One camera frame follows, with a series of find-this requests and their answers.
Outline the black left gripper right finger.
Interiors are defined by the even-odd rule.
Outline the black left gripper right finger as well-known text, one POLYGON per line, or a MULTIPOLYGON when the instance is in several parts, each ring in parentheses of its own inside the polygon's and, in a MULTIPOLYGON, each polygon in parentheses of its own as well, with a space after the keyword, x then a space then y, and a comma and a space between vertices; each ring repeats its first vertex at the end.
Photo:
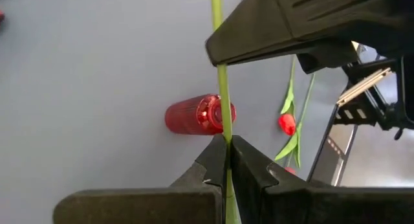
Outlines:
POLYGON ((414 188, 308 183, 238 135, 231 167, 242 224, 414 224, 414 188))

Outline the green flower stem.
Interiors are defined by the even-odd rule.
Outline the green flower stem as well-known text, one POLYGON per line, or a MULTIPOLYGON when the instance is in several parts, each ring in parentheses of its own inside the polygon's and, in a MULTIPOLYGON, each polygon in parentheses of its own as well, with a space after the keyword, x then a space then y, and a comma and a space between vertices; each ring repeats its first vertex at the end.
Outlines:
MULTIPOLYGON (((223 11, 221 0, 211 0, 212 4, 212 23, 213 29, 217 30, 223 22, 223 11)), ((232 115, 230 105, 230 95, 228 89, 227 67, 217 66, 217 81, 219 95, 221 96, 221 114, 223 118, 223 137, 226 141, 226 224, 241 224, 239 211, 232 182, 232 170, 230 168, 231 141, 232 141, 232 115)))

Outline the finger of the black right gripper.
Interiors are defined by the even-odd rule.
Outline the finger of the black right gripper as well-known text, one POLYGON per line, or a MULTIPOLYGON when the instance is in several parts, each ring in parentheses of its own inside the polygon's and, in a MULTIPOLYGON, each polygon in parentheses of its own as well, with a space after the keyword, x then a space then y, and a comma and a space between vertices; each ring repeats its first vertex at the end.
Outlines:
POLYGON ((414 0, 242 0, 207 39, 214 65, 361 43, 385 57, 414 54, 414 0))
POLYGON ((321 42, 307 52, 297 54, 296 57, 306 74, 358 61, 358 55, 350 41, 321 42))

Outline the red artificial tulip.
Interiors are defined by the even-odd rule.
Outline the red artificial tulip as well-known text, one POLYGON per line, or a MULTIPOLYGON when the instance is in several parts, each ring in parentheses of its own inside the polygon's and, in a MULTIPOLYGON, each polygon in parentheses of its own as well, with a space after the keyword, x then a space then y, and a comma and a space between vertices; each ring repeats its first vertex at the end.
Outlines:
POLYGON ((295 76, 295 56, 292 57, 288 88, 285 101, 278 118, 281 130, 288 136, 293 136, 296 131, 295 105, 294 105, 294 76, 295 76))
POLYGON ((307 94, 305 97, 303 108, 301 110, 300 120, 299 121, 296 120, 295 133, 293 134, 293 136, 289 136, 290 139, 288 140, 288 142, 285 144, 285 146, 279 151, 279 153, 274 158, 275 161, 278 161, 284 157, 288 157, 286 161, 286 167, 285 167, 286 169, 289 168, 292 158, 294 158, 296 166, 298 168, 301 167, 301 132, 302 132, 302 127, 303 127, 303 119, 305 117, 307 105, 308 105, 308 102, 309 102, 309 99, 312 93, 314 80, 315 80, 315 75, 312 75, 310 79, 310 84, 307 89, 307 94))

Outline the red ribbed glass vase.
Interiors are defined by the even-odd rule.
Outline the red ribbed glass vase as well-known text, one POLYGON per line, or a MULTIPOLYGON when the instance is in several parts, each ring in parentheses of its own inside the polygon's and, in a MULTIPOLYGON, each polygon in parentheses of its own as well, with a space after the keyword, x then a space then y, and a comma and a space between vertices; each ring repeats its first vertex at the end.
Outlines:
POLYGON ((215 135, 223 132, 221 97, 205 94, 170 105, 164 116, 167 128, 183 135, 215 135))

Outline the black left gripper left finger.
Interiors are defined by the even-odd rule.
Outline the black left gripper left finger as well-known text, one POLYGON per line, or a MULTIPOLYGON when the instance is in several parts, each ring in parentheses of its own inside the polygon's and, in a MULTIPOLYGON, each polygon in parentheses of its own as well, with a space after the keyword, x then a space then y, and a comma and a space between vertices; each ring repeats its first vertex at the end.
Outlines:
POLYGON ((215 135, 168 187, 75 192, 55 206, 53 224, 225 224, 226 154, 215 135))

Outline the black metal stand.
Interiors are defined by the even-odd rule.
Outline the black metal stand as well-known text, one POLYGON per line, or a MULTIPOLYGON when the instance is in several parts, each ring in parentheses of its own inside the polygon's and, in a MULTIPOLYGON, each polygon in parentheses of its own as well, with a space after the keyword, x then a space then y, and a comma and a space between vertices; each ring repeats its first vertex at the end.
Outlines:
POLYGON ((335 124, 339 107, 335 106, 315 160, 311 166, 307 181, 320 184, 340 186, 351 149, 358 130, 357 125, 335 124))

